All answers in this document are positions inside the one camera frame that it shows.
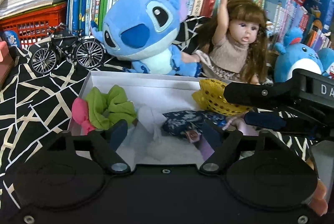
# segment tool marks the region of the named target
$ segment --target stitch's nose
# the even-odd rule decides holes
[[[134,49],[144,47],[149,37],[150,30],[144,24],[131,27],[121,34],[123,43]]]

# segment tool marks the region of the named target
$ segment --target plush toy head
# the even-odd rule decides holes
[[[91,32],[122,60],[143,60],[166,50],[187,16],[186,0],[118,0]]]
[[[292,27],[284,36],[284,46],[300,43],[303,38],[303,31],[299,27]]]
[[[323,75],[334,78],[334,50],[331,48],[323,48],[318,52],[318,55],[324,67]]]
[[[276,43],[275,48],[280,53],[274,68],[275,82],[285,82],[290,79],[294,69],[305,69],[318,74],[323,72],[320,59],[312,48],[301,43],[287,47]]]

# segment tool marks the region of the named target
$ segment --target blue plush toy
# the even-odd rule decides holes
[[[285,82],[292,77],[292,71],[299,68],[322,74],[323,66],[317,53],[299,43],[301,38],[302,31],[293,28],[284,37],[283,44],[275,43],[275,49],[280,53],[274,68],[275,82]]]
[[[172,44],[187,17],[186,0],[118,0],[103,19],[103,31],[91,23],[91,32],[106,51],[129,60],[127,72],[197,77],[201,65],[182,61]]]
[[[324,67],[323,76],[334,78],[334,50],[331,48],[323,48],[318,52],[319,59]]]

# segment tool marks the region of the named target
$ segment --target white letter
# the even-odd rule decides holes
[[[327,93],[327,88],[325,85],[321,85],[321,94],[326,94]]]

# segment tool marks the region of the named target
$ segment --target beige knit top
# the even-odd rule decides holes
[[[219,68],[240,73],[246,63],[248,47],[249,44],[242,45],[235,41],[231,35],[226,34],[226,37],[213,47],[209,57]]]

